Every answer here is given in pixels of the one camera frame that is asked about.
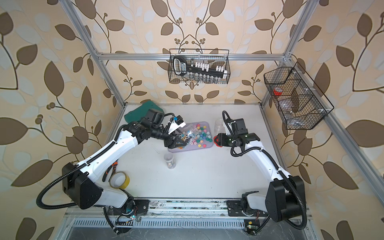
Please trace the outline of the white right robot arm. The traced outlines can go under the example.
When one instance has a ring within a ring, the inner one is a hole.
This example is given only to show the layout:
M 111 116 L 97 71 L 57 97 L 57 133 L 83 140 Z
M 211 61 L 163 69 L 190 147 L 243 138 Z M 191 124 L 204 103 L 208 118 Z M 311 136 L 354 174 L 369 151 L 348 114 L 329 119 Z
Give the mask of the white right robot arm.
M 248 156 L 269 183 L 264 195 L 258 191 L 242 194 L 241 208 L 244 215 L 251 216 L 257 211 L 263 211 L 276 223 L 285 221 L 297 230 L 305 229 L 308 217 L 305 185 L 301 177 L 292 176 L 283 169 L 254 133 L 237 137 L 220 133 L 215 136 L 214 142 L 218 147 L 230 147 L 233 157 Z

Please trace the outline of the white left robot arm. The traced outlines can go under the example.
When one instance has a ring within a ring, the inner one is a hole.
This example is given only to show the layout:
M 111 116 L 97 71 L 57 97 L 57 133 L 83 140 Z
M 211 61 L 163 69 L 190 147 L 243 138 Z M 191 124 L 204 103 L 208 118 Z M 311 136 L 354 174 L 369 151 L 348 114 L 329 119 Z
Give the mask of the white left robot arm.
M 181 119 L 172 119 L 167 127 L 155 127 L 153 123 L 144 121 L 131 122 L 119 127 L 115 138 L 89 158 L 76 165 L 71 163 L 63 167 L 60 177 L 48 184 L 37 196 L 36 204 L 45 210 L 56 210 L 78 206 L 82 210 L 94 205 L 122 208 L 128 201 L 128 194 L 120 190 L 104 190 L 96 182 L 107 169 L 128 151 L 138 146 L 144 140 L 154 138 L 164 141 L 168 149 L 185 146 L 186 143 L 175 133 L 186 126 Z M 47 205 L 43 203 L 44 195 L 54 185 L 62 183 L 63 191 L 71 198 L 71 203 L 62 205 Z

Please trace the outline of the red lidded clear jar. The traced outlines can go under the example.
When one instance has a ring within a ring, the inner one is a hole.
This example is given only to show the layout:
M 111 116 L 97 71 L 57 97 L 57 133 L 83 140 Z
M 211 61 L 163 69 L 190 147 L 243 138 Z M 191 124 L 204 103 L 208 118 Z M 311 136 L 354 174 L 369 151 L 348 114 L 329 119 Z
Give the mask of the red lidded clear jar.
M 200 134 L 200 130 L 198 129 L 198 126 L 194 124 L 190 124 L 188 126 L 185 126 L 182 129 L 181 139 L 185 143 L 189 144 L 190 142 L 195 140 L 199 134 Z

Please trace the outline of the clear jar of star candies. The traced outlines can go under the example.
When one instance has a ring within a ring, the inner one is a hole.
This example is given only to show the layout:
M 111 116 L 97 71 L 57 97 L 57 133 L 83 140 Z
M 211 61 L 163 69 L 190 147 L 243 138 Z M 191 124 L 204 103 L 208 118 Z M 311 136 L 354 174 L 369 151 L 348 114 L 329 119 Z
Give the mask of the clear jar of star candies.
M 222 118 L 217 119 L 214 125 L 214 135 L 217 136 L 220 133 L 226 133 L 226 126 Z

